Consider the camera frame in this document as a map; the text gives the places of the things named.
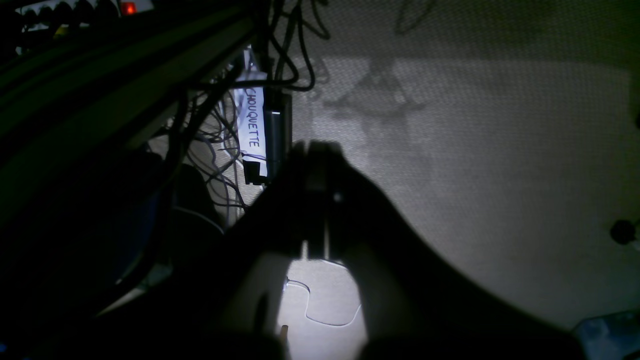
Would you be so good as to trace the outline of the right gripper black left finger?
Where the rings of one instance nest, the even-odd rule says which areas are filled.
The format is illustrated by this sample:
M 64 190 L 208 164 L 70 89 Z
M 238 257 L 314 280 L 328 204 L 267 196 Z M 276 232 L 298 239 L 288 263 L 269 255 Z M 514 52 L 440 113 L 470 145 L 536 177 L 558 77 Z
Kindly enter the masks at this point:
M 288 269 L 302 257 L 323 257 L 329 221 L 329 145 L 302 143 L 291 150 L 274 181 L 224 235 L 193 279 L 194 328 L 226 343 L 272 341 Z

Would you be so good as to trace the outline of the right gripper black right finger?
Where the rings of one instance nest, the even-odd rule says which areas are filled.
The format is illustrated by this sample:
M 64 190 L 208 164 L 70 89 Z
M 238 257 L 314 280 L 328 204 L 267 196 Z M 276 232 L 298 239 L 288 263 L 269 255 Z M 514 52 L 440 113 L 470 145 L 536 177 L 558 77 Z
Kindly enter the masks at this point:
M 358 285 L 369 340 L 361 360 L 497 360 L 497 300 L 435 253 L 386 195 L 321 143 L 329 256 Z

